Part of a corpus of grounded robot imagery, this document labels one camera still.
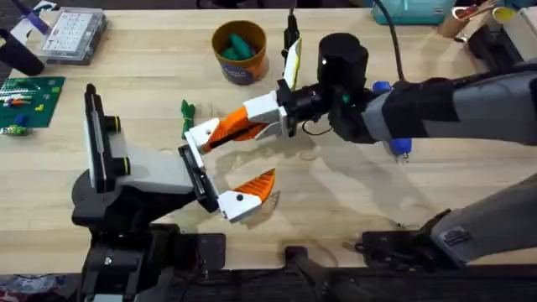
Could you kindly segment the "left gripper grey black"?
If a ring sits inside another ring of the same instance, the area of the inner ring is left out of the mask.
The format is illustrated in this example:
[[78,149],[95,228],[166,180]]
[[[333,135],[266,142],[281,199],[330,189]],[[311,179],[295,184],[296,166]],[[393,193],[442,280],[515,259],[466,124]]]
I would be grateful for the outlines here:
[[189,147],[176,154],[151,151],[113,138],[103,150],[89,147],[89,167],[74,183],[72,222],[88,229],[143,229],[162,216],[198,202],[207,212],[220,210],[231,223],[257,211],[269,198],[275,169],[221,193],[190,155],[212,151],[213,118],[185,133]]

